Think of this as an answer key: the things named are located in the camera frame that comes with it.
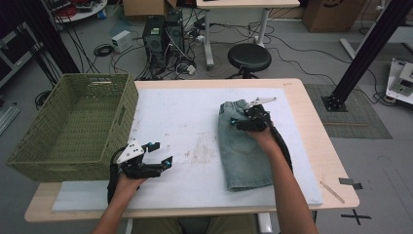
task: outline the floor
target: floor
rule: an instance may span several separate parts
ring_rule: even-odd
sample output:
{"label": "floor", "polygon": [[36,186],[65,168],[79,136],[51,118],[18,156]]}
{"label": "floor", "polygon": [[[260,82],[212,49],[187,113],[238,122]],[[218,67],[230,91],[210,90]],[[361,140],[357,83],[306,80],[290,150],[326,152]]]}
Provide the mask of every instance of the floor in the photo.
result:
{"label": "floor", "polygon": [[[141,36],[143,23],[125,21],[123,18],[109,17],[99,20],[96,18],[84,19],[69,24],[70,30],[76,28],[85,52],[94,60],[94,48],[100,44],[110,43],[110,38],[123,29],[133,31]],[[290,47],[300,50],[321,50],[328,52],[339,59],[350,61],[349,56],[339,43],[340,38],[347,38],[356,46],[362,39],[358,32],[357,22],[350,32],[345,33],[309,33],[299,20],[271,20],[267,32],[274,28],[272,36],[277,36]],[[205,59],[201,44],[194,45],[197,73],[194,79],[223,79],[236,73],[226,59],[226,53],[231,45],[218,42],[235,42],[244,39],[234,28],[213,27],[211,40],[215,67],[206,70]],[[81,62],[73,42],[67,32],[61,32],[63,41],[72,57],[81,68]],[[261,78],[299,78],[305,84],[338,83],[346,71],[348,64],[327,54],[318,52],[299,52],[288,48],[281,40],[267,37],[266,48],[270,49],[273,57],[271,66],[257,72]],[[327,75],[309,75],[303,72],[296,60],[307,73]],[[383,92],[387,84],[390,63],[392,58],[413,60],[412,54],[400,44],[388,44],[370,66],[376,81],[370,73],[366,73],[359,81],[359,86],[369,96],[377,90]],[[97,58],[96,68],[101,73],[109,71],[110,57]],[[127,70],[134,77],[143,69],[146,55],[143,49],[136,49],[122,56],[117,66]],[[89,66],[84,62],[84,70]],[[175,78],[172,73],[164,79]],[[24,213],[36,191],[38,183],[5,166],[5,162],[13,149],[17,146],[38,111],[34,99],[36,96],[51,88],[49,81],[34,60],[11,79],[0,94],[3,95],[6,105],[16,102],[21,113],[9,128],[0,136],[0,226],[2,233],[86,233],[90,232],[96,220],[70,221],[56,223],[28,223],[24,220]],[[380,103],[373,104],[373,108],[391,133],[393,139],[358,139],[332,138],[331,141],[349,175],[355,182],[360,182],[363,189],[357,190],[360,205],[355,209],[357,215],[371,218],[341,217],[354,215],[354,211],[330,210],[319,212],[317,225],[320,233],[413,233],[413,110],[406,107],[388,107]],[[279,232],[277,214],[271,214],[274,233]],[[125,233],[125,223],[119,233]]]}

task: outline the basket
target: basket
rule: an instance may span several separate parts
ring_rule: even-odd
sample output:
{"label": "basket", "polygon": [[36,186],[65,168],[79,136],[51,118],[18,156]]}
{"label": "basket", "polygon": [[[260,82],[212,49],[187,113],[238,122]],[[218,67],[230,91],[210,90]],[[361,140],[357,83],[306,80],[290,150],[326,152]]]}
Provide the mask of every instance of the basket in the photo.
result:
{"label": "basket", "polygon": [[65,74],[7,165],[41,182],[107,180],[137,104],[128,74]]}

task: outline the wooden table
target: wooden table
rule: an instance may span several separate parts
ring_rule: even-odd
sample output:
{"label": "wooden table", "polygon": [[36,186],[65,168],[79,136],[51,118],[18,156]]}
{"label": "wooden table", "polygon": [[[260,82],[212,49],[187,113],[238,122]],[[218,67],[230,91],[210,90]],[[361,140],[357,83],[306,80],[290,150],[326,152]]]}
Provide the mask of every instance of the wooden table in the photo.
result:
{"label": "wooden table", "polygon": [[[298,131],[302,137],[314,175],[323,196],[323,204],[311,206],[312,210],[354,208],[359,199],[350,185],[343,185],[339,177],[348,177],[334,147],[319,119],[307,92],[298,79],[260,80],[186,80],[186,81],[137,81],[140,89],[197,89],[197,88],[281,88],[284,90]],[[25,219],[30,222],[100,218],[102,212],[52,211],[61,183],[41,183],[31,201]],[[124,217],[225,215],[274,212],[274,208],[213,208],[175,209],[125,212]]]}
{"label": "wooden table", "polygon": [[213,67],[212,49],[209,41],[209,23],[210,23],[210,9],[217,8],[263,8],[261,15],[261,24],[259,29],[259,36],[255,37],[255,42],[264,47],[264,33],[267,27],[267,18],[271,8],[293,8],[298,7],[300,3],[298,0],[217,0],[217,1],[197,1],[198,8],[205,9],[205,38],[204,49],[206,53],[206,68]]}

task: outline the khaki pants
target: khaki pants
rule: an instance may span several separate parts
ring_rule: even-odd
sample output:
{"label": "khaki pants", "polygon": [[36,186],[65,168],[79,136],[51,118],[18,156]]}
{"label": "khaki pants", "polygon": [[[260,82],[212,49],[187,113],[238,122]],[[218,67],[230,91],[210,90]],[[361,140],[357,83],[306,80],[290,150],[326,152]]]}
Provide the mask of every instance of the khaki pants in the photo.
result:
{"label": "khaki pants", "polygon": [[[175,217],[139,218],[133,220],[132,234],[183,234]],[[256,234],[255,214],[214,216],[206,234]]]}

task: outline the cardboard box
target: cardboard box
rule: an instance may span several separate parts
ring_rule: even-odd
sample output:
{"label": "cardboard box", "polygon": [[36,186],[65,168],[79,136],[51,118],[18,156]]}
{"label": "cardboard box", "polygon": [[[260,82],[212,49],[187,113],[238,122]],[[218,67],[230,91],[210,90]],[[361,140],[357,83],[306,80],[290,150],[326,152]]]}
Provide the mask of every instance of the cardboard box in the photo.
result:
{"label": "cardboard box", "polygon": [[169,7],[176,7],[177,0],[124,0],[126,17],[165,16]]}
{"label": "cardboard box", "polygon": [[303,23],[311,32],[348,31],[366,0],[310,0]]}

